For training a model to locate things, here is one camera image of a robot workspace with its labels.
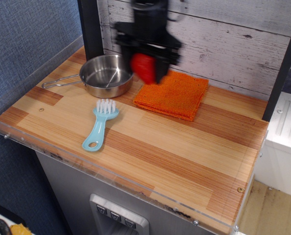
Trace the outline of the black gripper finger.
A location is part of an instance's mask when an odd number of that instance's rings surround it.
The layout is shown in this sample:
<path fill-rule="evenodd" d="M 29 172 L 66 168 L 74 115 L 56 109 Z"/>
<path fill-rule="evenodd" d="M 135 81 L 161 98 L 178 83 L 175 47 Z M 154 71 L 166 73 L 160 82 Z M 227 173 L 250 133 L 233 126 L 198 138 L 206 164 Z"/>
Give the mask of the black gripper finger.
<path fill-rule="evenodd" d="M 155 55 L 155 82 L 157 84 L 159 84 L 162 78 L 167 74 L 171 61 L 171 53 Z"/>
<path fill-rule="evenodd" d="M 132 67 L 131 67 L 131 60 L 132 60 L 133 55 L 136 53 L 136 47 L 121 45 L 120 48 L 121 48 L 121 53 L 124 60 L 125 68 L 129 72 L 133 72 Z"/>

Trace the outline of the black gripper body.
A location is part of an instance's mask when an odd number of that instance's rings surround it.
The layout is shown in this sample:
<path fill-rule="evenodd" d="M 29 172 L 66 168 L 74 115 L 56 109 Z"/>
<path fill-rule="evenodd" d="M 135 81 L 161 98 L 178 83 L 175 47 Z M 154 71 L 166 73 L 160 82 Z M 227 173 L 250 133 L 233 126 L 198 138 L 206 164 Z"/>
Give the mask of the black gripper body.
<path fill-rule="evenodd" d="M 182 43 L 167 31 L 168 18 L 167 0 L 133 0 L 134 21 L 116 22 L 116 43 L 121 46 L 134 46 L 136 53 L 151 57 L 163 53 L 171 53 L 170 64 L 179 62 L 179 49 Z"/>

